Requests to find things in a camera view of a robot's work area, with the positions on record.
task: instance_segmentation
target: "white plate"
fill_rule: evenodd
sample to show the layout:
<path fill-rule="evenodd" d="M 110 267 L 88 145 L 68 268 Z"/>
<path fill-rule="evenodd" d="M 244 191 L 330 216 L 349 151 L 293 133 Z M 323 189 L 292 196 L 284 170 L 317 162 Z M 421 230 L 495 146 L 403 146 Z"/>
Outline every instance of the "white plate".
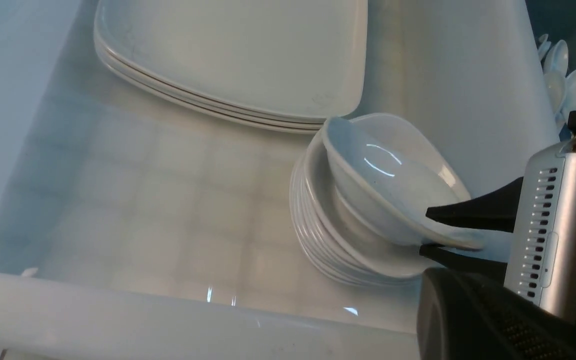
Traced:
<path fill-rule="evenodd" d="M 332 175 L 319 133 L 306 150 L 304 180 L 317 219 L 330 237 L 366 268 L 391 278 L 409 280 L 421 275 L 428 267 L 439 266 L 420 256 L 417 246 L 397 246 L 379 237 L 358 237 L 348 228 L 348 222 L 334 206 Z"/>
<path fill-rule="evenodd" d="M 157 84 L 157 86 L 153 86 L 153 87 L 160 89 L 160 91 L 165 92 L 166 94 L 168 94 L 174 98 L 178 98 L 178 99 L 181 99 L 184 101 L 192 100 L 192 101 L 196 101 L 196 102 L 199 102 L 201 104 L 204 104 L 204 105 L 210 105 L 211 107 L 215 107 L 216 109 L 228 110 L 230 112 L 236 113 L 236 115 L 234 115 L 236 117 L 240 117 L 240 116 L 238 116 L 240 114 L 245 114 L 248 116 L 253 116 L 253 117 L 258 117 L 258 118 L 263 118 L 263 119 L 272 119 L 272 120 L 276 120 L 276 121 L 284 121 L 286 123 L 300 123 L 300 124 L 314 124 L 314 125 L 321 125 L 324 123 L 324 121 L 326 121 L 325 118 L 291 118 L 291 117 L 286 117 L 286 116 L 279 116 L 276 114 L 268 114 L 265 112 L 258 112 L 258 111 L 254 111 L 254 110 L 250 110 L 250 109 L 243 109 L 241 107 L 224 104 L 222 102 L 215 101 L 212 98 L 199 96 L 199 95 L 194 94 L 192 92 L 184 91 L 183 89 L 176 88 L 174 86 L 170 86 L 166 82 L 162 82 L 153 76 L 150 76 L 146 73 L 143 73 L 142 71 L 139 71 L 136 68 L 132 68 L 132 66 L 130 66 L 130 64 L 124 63 L 121 59 L 115 57 L 115 55 L 108 48 L 108 46 L 103 41 L 101 36 L 99 36 L 99 32 L 98 32 L 97 27 L 94 27 L 93 34 L 94 34 L 94 36 L 93 36 L 94 47 L 96 49 L 96 52 L 97 52 L 97 54 L 99 54 L 99 57 L 104 57 L 107 60 L 105 62 L 108 63 L 108 62 L 110 62 L 110 60 L 112 60 L 112 64 L 117 64 L 117 66 L 114 66 L 115 69 L 118 69 L 119 66 L 121 65 L 121 68 L 126 68 L 127 71 L 130 70 L 130 72 L 134 74 L 134 75 L 131 75 L 131 77 L 133 77 L 134 79 L 137 79 L 142 84 Z"/>
<path fill-rule="evenodd" d="M 322 119 L 361 100 L 367 0 L 101 0 L 96 21 L 122 61 L 220 103 Z"/>
<path fill-rule="evenodd" d="M 253 128 L 259 128 L 259 129 L 265 129 L 265 130 L 272 130 L 274 132 L 282 132 L 282 133 L 292 133 L 292 134 L 304 134 L 304 135 L 311 135 L 317 132 L 317 130 L 311 130 L 311 129 L 295 129 L 292 127 L 283 127 L 283 126 L 274 126 L 274 125 L 268 125 L 266 123 L 260 123 L 260 122 L 255 122 L 255 121 L 249 121 L 249 120 L 245 120 L 242 118 L 237 118 L 235 116 L 230 116 L 227 114 L 222 114 L 221 112 L 216 112 L 210 109 L 206 109 L 204 107 L 200 107 L 197 105 L 193 105 L 190 104 L 188 102 L 179 100 L 178 98 L 174 98 L 173 96 L 169 96 L 161 91 L 158 91 L 157 89 L 153 89 L 150 86 L 147 86 L 145 84 L 142 84 L 141 82 L 131 78 L 130 76 L 126 76 L 123 73 L 121 73 L 121 71 L 113 68 L 112 66 L 110 66 L 107 63 L 103 63 L 106 68 L 108 68 L 110 71 L 112 71 L 115 75 L 119 76 L 120 78 L 126 80 L 126 82 L 129 82 L 130 84 L 142 89 L 143 91 L 149 92 L 154 96 L 158 96 L 160 98 L 162 98 L 163 100 L 167 100 L 171 103 L 180 105 L 182 107 L 194 110 L 196 112 L 200 112 L 202 114 L 206 114 L 209 116 L 213 116 L 213 117 L 217 117 L 219 119 L 223 119 L 223 120 L 227 120 L 227 121 L 232 121 L 233 123 L 238 123 L 241 125 L 246 125 L 246 126 L 252 126 Z"/>
<path fill-rule="evenodd" d="M 99 59 L 106 64 L 107 66 L 111 66 L 114 70 L 120 71 L 123 75 L 132 78 L 133 80 L 140 82 L 141 84 L 146 85 L 147 87 L 153 88 L 156 91 L 162 92 L 172 98 L 176 98 L 184 103 L 195 105 L 196 107 L 201 107 L 207 110 L 211 110 L 213 112 L 218 112 L 220 114 L 224 114 L 227 116 L 237 117 L 239 119 L 254 121 L 255 123 L 262 123 L 267 125 L 273 126 L 281 126 L 285 128 L 294 128 L 294 129 L 304 129 L 304 130 L 318 130 L 322 128 L 322 123 L 298 123 L 295 121 L 279 121 L 273 120 L 269 118 L 262 118 L 258 116 L 252 116 L 250 114 L 244 114 L 241 112 L 230 111 L 228 109 L 223 109 L 221 107 L 216 107 L 210 104 L 206 104 L 201 101 L 192 100 L 192 98 L 185 98 L 180 96 L 179 94 L 171 91 L 171 87 L 164 84 L 163 82 L 158 81 L 148 75 L 144 75 L 143 73 L 130 68 L 130 66 L 122 63 L 118 59 L 114 58 L 112 54 L 106 52 L 100 46 L 95 45 L 97 55 Z"/>
<path fill-rule="evenodd" d="M 293 171 L 290 178 L 291 194 L 299 193 L 299 182 L 296 180 L 298 176 L 299 175 L 297 172 Z M 359 282 L 350 280 L 347 278 L 347 276 L 343 276 L 342 273 L 334 270 L 331 266 L 324 264 L 322 261 L 322 255 L 317 254 L 316 251 L 313 251 L 313 248 L 310 244 L 311 240 L 309 238 L 309 231 L 307 230 L 306 223 L 304 223 L 304 217 L 302 217 L 297 196 L 290 196 L 290 218 L 292 219 L 292 226 L 297 234 L 297 239 L 299 240 L 301 250 L 304 252 L 310 263 L 313 264 L 316 269 L 318 269 L 318 271 L 334 281 L 352 286 L 360 285 Z"/>
<path fill-rule="evenodd" d="M 301 171 L 302 167 L 303 156 L 297 161 L 290 180 L 290 212 L 299 244 L 310 262 L 324 275 L 346 285 L 363 287 L 392 287 L 400 285 L 400 281 L 380 275 L 364 267 L 359 269 L 348 267 L 342 262 L 338 262 L 336 258 L 330 256 L 329 252 L 320 247 L 316 240 L 318 236 L 317 230 L 308 221 L 312 215 L 307 211 L 309 198 L 304 196 L 306 193 L 303 187 L 304 174 Z"/>

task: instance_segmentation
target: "white ceramic bowl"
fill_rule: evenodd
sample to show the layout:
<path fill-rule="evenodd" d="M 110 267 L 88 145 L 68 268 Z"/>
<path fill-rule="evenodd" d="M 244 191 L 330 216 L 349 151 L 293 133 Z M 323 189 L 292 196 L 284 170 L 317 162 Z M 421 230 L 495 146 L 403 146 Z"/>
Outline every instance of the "white ceramic bowl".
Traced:
<path fill-rule="evenodd" d="M 455 171 L 411 123 L 398 116 L 384 113 L 369 114 L 352 119 L 351 122 L 388 146 L 390 150 L 426 166 L 452 189 L 457 201 L 467 201 L 471 198 Z M 483 242 L 470 229 L 448 227 L 434 221 L 429 227 L 419 221 L 420 217 L 425 219 L 425 212 L 410 216 L 410 209 L 398 209 L 393 203 L 384 199 L 383 194 L 378 193 L 365 178 L 349 166 L 340 153 L 331 149 L 333 146 L 327 139 L 326 130 L 324 125 L 322 138 L 326 145 L 335 187 L 350 211 L 371 230 L 398 245 L 419 246 L 437 242 L 462 249 L 483 247 Z"/>

